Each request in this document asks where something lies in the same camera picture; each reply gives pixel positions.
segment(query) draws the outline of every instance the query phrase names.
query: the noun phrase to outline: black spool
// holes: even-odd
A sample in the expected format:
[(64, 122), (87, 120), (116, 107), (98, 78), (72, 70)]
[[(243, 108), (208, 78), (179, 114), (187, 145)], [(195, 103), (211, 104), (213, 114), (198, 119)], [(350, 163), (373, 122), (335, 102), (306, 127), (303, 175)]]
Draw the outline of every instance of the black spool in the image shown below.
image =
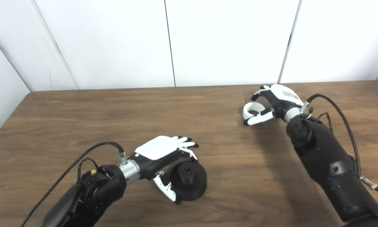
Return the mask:
[(194, 161), (177, 164), (172, 169), (170, 180), (174, 191), (184, 201), (197, 200), (207, 188), (206, 170)]

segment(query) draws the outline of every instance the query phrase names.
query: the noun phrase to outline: white fingertip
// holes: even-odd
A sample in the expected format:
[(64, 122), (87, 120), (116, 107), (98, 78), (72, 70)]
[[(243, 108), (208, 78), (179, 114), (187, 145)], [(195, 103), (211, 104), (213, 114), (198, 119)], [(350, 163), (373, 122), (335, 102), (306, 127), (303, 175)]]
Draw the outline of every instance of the white fingertip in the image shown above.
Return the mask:
[(180, 143), (177, 145), (178, 148), (187, 148), (187, 147), (190, 147), (190, 146), (194, 146), (196, 143), (195, 142), (184, 142), (184, 143)]
[(259, 91), (257, 91), (257, 92), (255, 92), (255, 94), (254, 95), (256, 95), (256, 94), (260, 94), (261, 92), (263, 92), (263, 91), (266, 91), (266, 90), (269, 90), (270, 88), (268, 87), (268, 86), (264, 86), (264, 89), (260, 89)]
[(255, 125), (259, 122), (257, 122), (256, 119), (254, 117), (252, 117), (252, 118), (248, 119), (247, 123), (248, 123), (248, 125)]
[(261, 112), (265, 109), (266, 108), (264, 107), (264, 105), (258, 102), (248, 102), (243, 106), (242, 116), (244, 119), (248, 119), (254, 116), (253, 114), (249, 113), (249, 111)]
[(187, 137), (182, 137), (182, 138), (178, 139), (178, 140), (176, 141), (176, 143), (183, 143), (183, 142), (185, 142), (185, 141), (187, 141), (187, 140), (188, 140)]
[(184, 151), (184, 152), (188, 152), (189, 153), (189, 157), (190, 158), (194, 158), (195, 160), (198, 159), (198, 157), (196, 157), (195, 153), (193, 153), (193, 151), (187, 149), (187, 148), (179, 148), (181, 151)]

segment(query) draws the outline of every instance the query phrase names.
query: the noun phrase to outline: screw hole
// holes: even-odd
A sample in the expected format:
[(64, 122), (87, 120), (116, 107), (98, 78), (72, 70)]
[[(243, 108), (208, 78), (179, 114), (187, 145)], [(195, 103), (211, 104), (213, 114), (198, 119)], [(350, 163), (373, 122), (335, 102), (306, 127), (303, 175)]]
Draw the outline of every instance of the screw hole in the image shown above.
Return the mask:
[(192, 170), (192, 168), (191, 168), (190, 166), (184, 166), (184, 167), (183, 167), (183, 171), (184, 171), (185, 173), (190, 173), (191, 170)]

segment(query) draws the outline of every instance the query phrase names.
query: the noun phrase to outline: wall seam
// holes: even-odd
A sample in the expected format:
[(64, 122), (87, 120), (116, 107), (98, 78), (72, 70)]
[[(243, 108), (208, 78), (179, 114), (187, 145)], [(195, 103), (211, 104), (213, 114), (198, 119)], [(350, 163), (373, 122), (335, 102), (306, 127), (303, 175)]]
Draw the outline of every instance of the wall seam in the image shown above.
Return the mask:
[(61, 59), (61, 61), (62, 61), (63, 65), (64, 65), (64, 67), (66, 68), (66, 70), (67, 70), (67, 72), (68, 72), (68, 74), (71, 76), (71, 78), (72, 78), (72, 80), (73, 80), (73, 82), (74, 82), (74, 85), (76, 85), (77, 89), (80, 89), (80, 87), (78, 86), (77, 81), (76, 81), (76, 79), (74, 78), (73, 73), (72, 73), (71, 70), (70, 70), (70, 67), (68, 66), (66, 60), (64, 59), (64, 56), (63, 56), (63, 54), (62, 54), (62, 52), (61, 52), (61, 50), (60, 50), (60, 48), (59, 48), (59, 46), (58, 46), (58, 44), (57, 44), (55, 38), (54, 38), (54, 36), (53, 36), (51, 30), (49, 29), (49, 26), (48, 26), (48, 24), (46, 23), (46, 20), (45, 20), (45, 18), (43, 17), (42, 12), (41, 12), (41, 10), (39, 9), (39, 7), (38, 7), (36, 1), (35, 1), (35, 0), (31, 0), (31, 4), (33, 5), (33, 7), (34, 7), (34, 9), (35, 9), (35, 12), (37, 13), (39, 19), (41, 20), (41, 23), (42, 23), (42, 25), (44, 26), (46, 32), (48, 33), (48, 36), (49, 36), (49, 38), (50, 38), (50, 40), (51, 40), (51, 42), (52, 42), (52, 45), (54, 46), (54, 48), (55, 48), (55, 50), (56, 50), (56, 53), (58, 54), (59, 58)]
[(300, 14), (300, 10), (301, 10), (301, 5), (302, 5), (302, 0), (300, 0), (298, 2), (297, 11), (295, 12), (293, 27), (291, 28), (289, 41), (287, 43), (286, 53), (284, 54), (284, 59), (283, 59), (283, 63), (281, 64), (280, 74), (278, 75), (278, 80), (277, 80), (278, 84), (281, 82), (281, 78), (282, 78), (283, 72), (284, 72), (284, 67), (286, 66), (287, 56), (288, 56), (289, 51), (290, 51), (291, 41), (293, 40), (295, 27), (297, 25), (298, 15)]
[(169, 34), (168, 14), (166, 12), (166, 2), (165, 2), (165, 0), (164, 0), (164, 6), (165, 6), (166, 27), (167, 27), (167, 30), (168, 30), (169, 50), (171, 52), (172, 73), (174, 75), (174, 86), (176, 87), (175, 70), (174, 70), (174, 60), (172, 58), (171, 37), (170, 37), (170, 34)]
[(24, 79), (24, 77), (21, 75), (21, 73), (17, 70), (17, 68), (14, 66), (14, 63), (12, 62), (12, 59), (9, 55), (9, 53), (6, 51), (6, 49), (0, 45), (0, 51), (3, 53), (3, 55), (6, 57), (7, 61), (10, 63), (11, 67), (14, 69), (16, 74), (19, 76), (19, 78), (22, 80), (26, 88), (28, 88), (29, 92), (33, 92), (31, 85)]

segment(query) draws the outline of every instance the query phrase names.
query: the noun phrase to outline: white robotic hand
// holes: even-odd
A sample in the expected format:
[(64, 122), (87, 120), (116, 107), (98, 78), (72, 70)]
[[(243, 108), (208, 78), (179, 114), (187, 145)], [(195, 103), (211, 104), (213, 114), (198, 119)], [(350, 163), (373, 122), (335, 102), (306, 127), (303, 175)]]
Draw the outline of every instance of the white robotic hand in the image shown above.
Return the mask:
[[(301, 108), (304, 103), (293, 90), (286, 86), (279, 84), (261, 86), (251, 100), (255, 101), (260, 96), (264, 96), (272, 107), (266, 109), (258, 102), (247, 103), (243, 108), (244, 125), (255, 125), (272, 118), (281, 118), (289, 122), (294, 116), (303, 113)], [(258, 114), (253, 115), (249, 111), (256, 111)]]
[(136, 148), (130, 158), (122, 162), (119, 167), (125, 175), (127, 184), (138, 179), (153, 179), (168, 198), (179, 203), (167, 175), (161, 170), (179, 158), (198, 161), (196, 155), (189, 149), (191, 147), (199, 147), (191, 138), (158, 136)]

